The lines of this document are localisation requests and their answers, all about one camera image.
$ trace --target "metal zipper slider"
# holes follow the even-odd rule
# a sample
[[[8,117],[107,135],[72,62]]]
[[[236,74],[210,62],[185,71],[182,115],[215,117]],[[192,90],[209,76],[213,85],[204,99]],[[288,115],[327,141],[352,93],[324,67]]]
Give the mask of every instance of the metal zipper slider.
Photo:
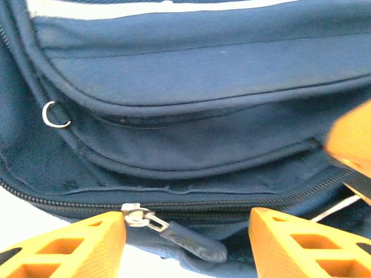
[[[208,262],[225,262],[227,248],[220,242],[202,236],[173,221],[166,222],[140,204],[123,204],[121,208],[125,221],[130,227],[149,227],[159,232],[164,239],[186,249],[195,256]]]

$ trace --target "metal d-ring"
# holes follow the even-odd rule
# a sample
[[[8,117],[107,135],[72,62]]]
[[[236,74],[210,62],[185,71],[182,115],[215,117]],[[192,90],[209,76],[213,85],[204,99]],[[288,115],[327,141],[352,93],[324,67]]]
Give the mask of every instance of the metal d-ring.
[[[55,129],[64,129],[71,124],[70,120],[63,125],[55,125],[48,119],[48,109],[50,106],[52,106],[55,103],[56,103],[55,101],[50,101],[47,104],[45,104],[45,106],[42,108],[42,119],[47,126],[54,127]]]

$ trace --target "white background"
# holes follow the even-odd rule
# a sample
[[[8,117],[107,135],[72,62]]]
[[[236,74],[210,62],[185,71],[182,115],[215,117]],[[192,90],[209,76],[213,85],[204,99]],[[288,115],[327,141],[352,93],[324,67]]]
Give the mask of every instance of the white background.
[[[66,225],[67,222],[38,210],[0,187],[0,252],[17,242]],[[189,272],[175,260],[161,259],[132,246],[125,246],[121,269],[119,277],[125,278],[209,277]]]

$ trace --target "white stripe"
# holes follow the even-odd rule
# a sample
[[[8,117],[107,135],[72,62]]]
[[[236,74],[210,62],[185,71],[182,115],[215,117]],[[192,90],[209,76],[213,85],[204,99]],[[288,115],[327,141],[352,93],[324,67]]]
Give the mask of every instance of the white stripe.
[[[61,17],[64,19],[98,20],[147,13],[184,13],[196,11],[252,9],[298,0],[248,0],[224,3],[119,3],[86,4],[56,0],[27,0],[31,17]]]
[[[318,222],[318,221],[324,219],[325,217],[327,217],[327,216],[329,216],[329,215],[331,215],[331,214],[333,214],[333,213],[335,213],[339,210],[342,210],[345,207],[350,206],[351,204],[357,202],[360,199],[361,199],[361,197],[359,197],[358,195],[353,195],[351,197],[348,197],[348,198],[342,200],[340,203],[337,203],[336,205],[334,205],[330,209],[326,210],[324,213],[321,213],[319,216],[316,216],[315,218],[311,219],[311,221]]]

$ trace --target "backpack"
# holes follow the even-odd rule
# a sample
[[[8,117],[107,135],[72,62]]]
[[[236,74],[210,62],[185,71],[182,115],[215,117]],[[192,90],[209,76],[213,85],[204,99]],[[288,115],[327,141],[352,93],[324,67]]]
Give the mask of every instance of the backpack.
[[[151,1],[0,0],[0,185],[70,222],[140,203],[178,237],[128,244],[256,277],[253,207],[352,195],[323,145],[371,98],[371,2]],[[321,223],[370,238],[371,208]]]

